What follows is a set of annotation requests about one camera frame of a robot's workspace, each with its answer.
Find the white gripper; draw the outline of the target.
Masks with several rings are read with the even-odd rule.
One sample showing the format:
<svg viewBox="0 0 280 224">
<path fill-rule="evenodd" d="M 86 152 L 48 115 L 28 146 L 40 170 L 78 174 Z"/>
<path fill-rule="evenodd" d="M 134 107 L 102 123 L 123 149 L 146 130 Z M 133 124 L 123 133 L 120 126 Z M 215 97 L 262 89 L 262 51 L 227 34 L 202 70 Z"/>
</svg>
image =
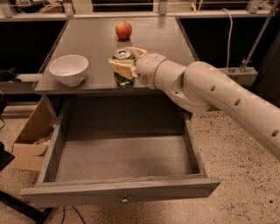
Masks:
<svg viewBox="0 0 280 224">
<path fill-rule="evenodd" d="M 141 85 L 154 89 L 156 71 L 166 57 L 157 53 L 148 53 L 145 49 L 134 46 L 127 46 L 126 49 L 133 55 L 134 60 L 109 59 L 109 68 L 129 80 L 137 77 Z"/>
</svg>

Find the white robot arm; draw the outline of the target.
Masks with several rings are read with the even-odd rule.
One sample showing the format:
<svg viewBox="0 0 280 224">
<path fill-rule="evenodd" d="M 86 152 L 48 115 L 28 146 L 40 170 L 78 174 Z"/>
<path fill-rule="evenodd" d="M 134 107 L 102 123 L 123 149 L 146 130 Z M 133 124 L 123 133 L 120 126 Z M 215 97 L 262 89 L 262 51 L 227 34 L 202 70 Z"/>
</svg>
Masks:
<svg viewBox="0 0 280 224">
<path fill-rule="evenodd" d="M 127 50 L 134 58 L 110 59 L 108 65 L 112 71 L 126 79 L 136 78 L 147 88 L 163 91 L 189 112 L 203 113 L 215 106 L 280 159 L 280 108 L 206 62 L 195 61 L 183 66 L 141 48 Z"/>
</svg>

